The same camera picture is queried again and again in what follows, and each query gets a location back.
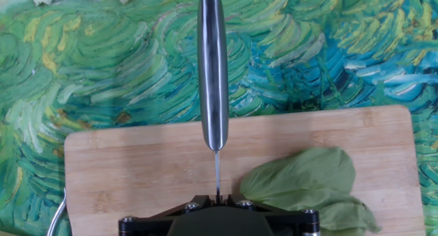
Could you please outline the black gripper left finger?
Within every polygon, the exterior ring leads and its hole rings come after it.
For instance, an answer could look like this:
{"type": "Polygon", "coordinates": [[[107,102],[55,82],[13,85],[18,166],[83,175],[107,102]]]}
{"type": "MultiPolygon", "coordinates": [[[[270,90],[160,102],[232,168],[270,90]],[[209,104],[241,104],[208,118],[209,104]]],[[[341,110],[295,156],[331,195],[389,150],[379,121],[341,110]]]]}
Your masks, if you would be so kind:
{"type": "Polygon", "coordinates": [[[118,221],[119,236],[167,235],[172,223],[179,217],[191,212],[207,209],[218,204],[218,197],[196,195],[191,201],[173,207],[147,218],[133,215],[125,216],[118,221]]]}

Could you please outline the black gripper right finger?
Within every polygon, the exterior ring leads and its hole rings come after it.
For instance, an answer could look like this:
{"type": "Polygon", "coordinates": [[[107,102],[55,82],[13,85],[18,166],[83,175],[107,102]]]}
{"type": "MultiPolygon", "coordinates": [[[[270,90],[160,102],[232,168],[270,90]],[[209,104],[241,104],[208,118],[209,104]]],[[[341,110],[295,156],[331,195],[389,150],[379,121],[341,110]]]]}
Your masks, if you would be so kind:
{"type": "Polygon", "coordinates": [[[271,227],[291,227],[293,235],[320,236],[320,216],[315,209],[287,211],[236,194],[229,194],[226,198],[220,196],[220,205],[253,211],[264,217],[271,227]]]}

